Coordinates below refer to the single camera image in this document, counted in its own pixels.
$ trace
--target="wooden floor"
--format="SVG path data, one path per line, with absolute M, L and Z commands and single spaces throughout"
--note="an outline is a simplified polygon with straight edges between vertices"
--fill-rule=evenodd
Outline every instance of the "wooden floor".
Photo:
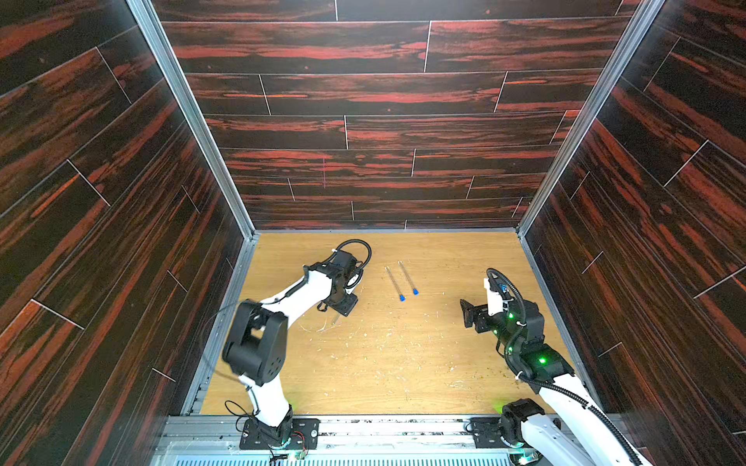
M 357 237 L 373 249 L 360 301 L 349 317 L 311 309 L 290 329 L 283 389 L 296 414 L 483 414 L 533 395 L 495 352 L 491 333 L 463 326 L 459 299 L 484 304 L 485 270 L 506 274 L 545 317 L 546 341 L 568 361 L 567 348 L 514 233 L 264 233 L 241 298 L 260 300 L 302 275 L 303 264 L 325 259 L 331 248 Z M 363 259 L 361 245 L 345 247 Z M 420 295 L 407 288 L 402 260 Z M 400 302 L 383 270 L 388 265 L 404 294 Z M 220 361 L 216 371 L 231 376 Z M 227 414 L 233 400 L 250 409 L 240 383 L 214 377 L 201 413 Z

